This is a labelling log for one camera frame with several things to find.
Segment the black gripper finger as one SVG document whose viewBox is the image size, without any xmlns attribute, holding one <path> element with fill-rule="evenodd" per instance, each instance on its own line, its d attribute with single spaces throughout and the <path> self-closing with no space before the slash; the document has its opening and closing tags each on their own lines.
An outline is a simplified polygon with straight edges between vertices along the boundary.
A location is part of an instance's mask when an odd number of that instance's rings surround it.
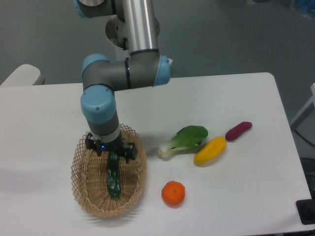
<svg viewBox="0 0 315 236">
<path fill-rule="evenodd" d="M 92 133 L 88 133 L 85 138 L 85 146 L 89 150 L 96 152 L 98 156 L 102 155 L 102 144 L 100 139 L 94 139 Z"/>
<path fill-rule="evenodd" d="M 135 143 L 122 144 L 119 147 L 119 154 L 125 159 L 126 163 L 129 163 L 130 160 L 136 159 L 136 145 Z"/>
</svg>

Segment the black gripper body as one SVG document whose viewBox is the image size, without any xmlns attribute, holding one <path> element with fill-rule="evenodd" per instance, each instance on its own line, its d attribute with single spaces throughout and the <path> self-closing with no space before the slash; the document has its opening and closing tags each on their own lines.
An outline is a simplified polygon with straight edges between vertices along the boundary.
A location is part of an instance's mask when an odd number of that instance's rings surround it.
<svg viewBox="0 0 315 236">
<path fill-rule="evenodd" d="M 100 139 L 94 141 L 92 149 L 96 152 L 98 157 L 101 157 L 103 152 L 114 152 L 121 154 L 123 151 L 123 140 L 119 136 L 115 140 L 107 143 L 101 142 Z"/>
</svg>

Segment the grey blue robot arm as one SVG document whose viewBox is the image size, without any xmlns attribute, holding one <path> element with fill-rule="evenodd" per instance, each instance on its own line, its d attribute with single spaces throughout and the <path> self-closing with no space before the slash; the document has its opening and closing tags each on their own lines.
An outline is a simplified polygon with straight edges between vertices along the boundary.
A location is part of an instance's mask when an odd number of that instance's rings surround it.
<svg viewBox="0 0 315 236">
<path fill-rule="evenodd" d="M 114 31 L 128 57 L 111 62 L 92 54 L 82 63 L 81 109 L 90 127 L 86 148 L 101 155 L 114 152 L 126 161 L 137 157 L 134 143 L 124 143 L 118 119 L 115 92 L 165 85 L 170 81 L 170 64 L 158 49 L 158 21 L 150 0 L 76 0 L 81 17 L 114 16 Z"/>
</svg>

